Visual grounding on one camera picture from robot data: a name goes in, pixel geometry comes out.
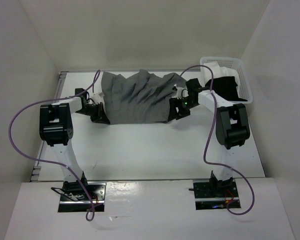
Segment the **grey skirt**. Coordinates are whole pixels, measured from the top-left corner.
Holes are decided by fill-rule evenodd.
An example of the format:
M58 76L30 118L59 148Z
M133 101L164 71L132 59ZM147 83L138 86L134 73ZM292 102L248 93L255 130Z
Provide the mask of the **grey skirt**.
M159 77L141 69L124 77L104 72L101 89L105 114L110 124L154 124L169 122L170 99L174 87L186 88L186 80L177 73Z

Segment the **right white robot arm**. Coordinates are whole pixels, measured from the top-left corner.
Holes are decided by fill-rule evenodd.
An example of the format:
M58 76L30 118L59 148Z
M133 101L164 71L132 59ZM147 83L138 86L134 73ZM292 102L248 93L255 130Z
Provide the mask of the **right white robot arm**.
M203 150L205 164L222 168L225 173L217 176L214 172L209 178L209 192L221 196L233 183L236 170L224 159L208 161L208 148L215 136L221 147L228 152L231 148L241 147L250 138L250 126L244 104L235 103L238 99L237 84L233 77L212 78L201 86L197 78L186 82L185 87L174 85L176 96L169 100L170 113L168 120L179 120L188 117L191 109L202 105L213 113L212 125Z

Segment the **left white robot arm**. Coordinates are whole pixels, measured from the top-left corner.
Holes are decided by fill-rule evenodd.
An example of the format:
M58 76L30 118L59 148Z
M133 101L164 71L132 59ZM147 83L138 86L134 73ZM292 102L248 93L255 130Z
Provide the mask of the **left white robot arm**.
M93 123L110 124L104 104L89 103L89 93L83 88L76 88L75 97L40 106L39 135L57 157L57 163L60 164L63 173L65 190L71 191L78 200L83 200L88 197L90 188L72 146L73 113L89 116Z

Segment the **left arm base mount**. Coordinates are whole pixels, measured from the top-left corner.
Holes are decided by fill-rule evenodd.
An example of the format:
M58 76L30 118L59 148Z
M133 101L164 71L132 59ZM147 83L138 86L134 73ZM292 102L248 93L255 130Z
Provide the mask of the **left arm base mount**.
M98 181L90 181L86 186L93 201L95 212L105 211L106 186L105 182ZM62 187L51 187L50 189L59 195L59 213L86 212L92 208L89 197L81 187L76 190L69 190L64 184Z

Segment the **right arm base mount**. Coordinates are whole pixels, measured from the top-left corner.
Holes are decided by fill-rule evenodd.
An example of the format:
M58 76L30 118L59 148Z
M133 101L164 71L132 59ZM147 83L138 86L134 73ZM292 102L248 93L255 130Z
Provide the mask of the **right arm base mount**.
M236 182L225 188L213 189L208 180L194 180L188 189L194 194L195 209L199 210L223 210L240 209L240 199Z

